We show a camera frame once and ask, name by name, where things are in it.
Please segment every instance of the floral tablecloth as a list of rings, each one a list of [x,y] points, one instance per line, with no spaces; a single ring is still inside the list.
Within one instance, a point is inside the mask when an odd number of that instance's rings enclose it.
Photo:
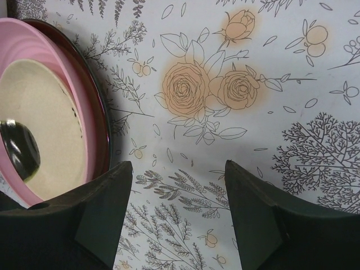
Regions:
[[[8,5],[58,27],[102,78],[115,162],[134,166],[114,269],[239,269],[227,159],[360,213],[358,1]]]

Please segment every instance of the tablecloth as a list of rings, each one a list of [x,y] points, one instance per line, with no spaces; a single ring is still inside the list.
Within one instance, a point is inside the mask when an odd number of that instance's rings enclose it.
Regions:
[[[321,1],[8,1],[101,78],[114,162],[134,166],[114,269],[240,269],[227,159],[360,213],[360,6]]]

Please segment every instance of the bowl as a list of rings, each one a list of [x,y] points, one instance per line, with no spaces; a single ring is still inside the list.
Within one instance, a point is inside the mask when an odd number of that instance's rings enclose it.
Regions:
[[[106,106],[106,96],[102,91],[101,85],[90,66],[87,64],[86,59],[82,56],[80,50],[65,34],[58,30],[58,28],[41,20],[24,19],[23,21],[46,35],[62,50],[70,62],[75,66],[76,72],[81,77],[82,82],[86,85],[87,96],[91,102],[96,126],[97,156],[95,175],[100,176],[100,174],[105,173],[110,169],[112,159],[111,114],[110,108]]]
[[[97,156],[95,120],[86,88],[75,68],[53,41],[23,21],[1,18],[0,36],[0,77],[10,63],[19,59],[32,59],[52,70],[69,90],[83,127],[87,153],[84,182],[91,181],[95,176]],[[32,202],[36,204],[41,201],[43,200],[38,198],[37,201]]]
[[[18,141],[16,136],[4,137],[3,129],[0,133],[0,171],[26,204],[52,199],[87,180],[83,126],[69,91],[56,74],[38,61],[16,60],[0,78],[0,100],[1,121],[12,130],[15,123],[21,124],[31,134],[30,140]],[[34,151],[25,154],[24,147],[30,144]],[[14,155],[5,145],[12,146]],[[21,160],[28,164],[35,152],[38,166],[27,170],[30,173],[23,179],[15,166],[22,165]]]

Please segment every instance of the flower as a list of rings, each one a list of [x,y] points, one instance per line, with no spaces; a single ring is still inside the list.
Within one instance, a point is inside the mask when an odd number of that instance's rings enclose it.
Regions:
[[[255,16],[250,11],[242,10],[231,19],[220,33],[225,36],[226,39],[231,41],[239,41],[248,37],[254,30]]]
[[[163,92],[168,110],[188,118],[204,107],[209,94],[209,77],[197,63],[177,63],[166,74]]]
[[[247,71],[230,71],[210,82],[210,91],[222,104],[239,110],[250,107],[257,98],[259,83]]]

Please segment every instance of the dark brown plate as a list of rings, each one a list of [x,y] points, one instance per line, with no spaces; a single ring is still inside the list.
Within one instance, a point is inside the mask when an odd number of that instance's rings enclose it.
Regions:
[[[94,172],[94,178],[96,178],[109,170],[112,155],[110,112],[108,108],[106,108],[105,97],[101,91],[100,83],[96,79],[85,58],[82,56],[80,50],[67,38],[66,35],[64,35],[56,27],[44,21],[35,19],[25,19],[23,21],[49,37],[49,39],[51,39],[63,51],[78,71],[78,75],[81,77],[86,89],[88,89],[87,94],[91,103],[91,108],[94,112],[96,125],[98,153],[98,156],[96,157],[96,169]]]

